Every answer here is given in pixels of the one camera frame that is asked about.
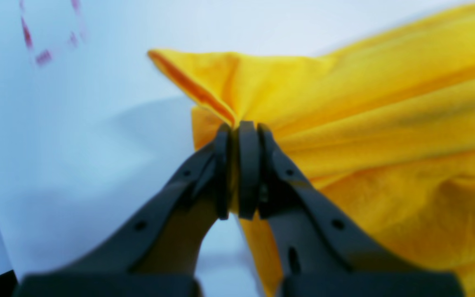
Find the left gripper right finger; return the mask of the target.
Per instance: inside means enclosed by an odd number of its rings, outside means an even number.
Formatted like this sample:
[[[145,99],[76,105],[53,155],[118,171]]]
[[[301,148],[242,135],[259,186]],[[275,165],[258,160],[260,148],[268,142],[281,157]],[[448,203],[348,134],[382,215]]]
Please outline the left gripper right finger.
[[[401,259],[308,181],[265,124],[236,132],[239,217],[258,215],[282,267],[277,297],[463,297],[455,274]]]

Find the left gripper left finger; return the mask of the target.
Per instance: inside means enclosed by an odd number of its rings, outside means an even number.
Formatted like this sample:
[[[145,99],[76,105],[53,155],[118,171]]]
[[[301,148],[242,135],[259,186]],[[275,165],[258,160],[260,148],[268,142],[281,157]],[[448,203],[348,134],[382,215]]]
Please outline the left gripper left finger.
[[[227,219],[232,129],[189,157],[111,237],[56,271],[27,276],[17,297],[201,297],[194,278],[200,245]]]

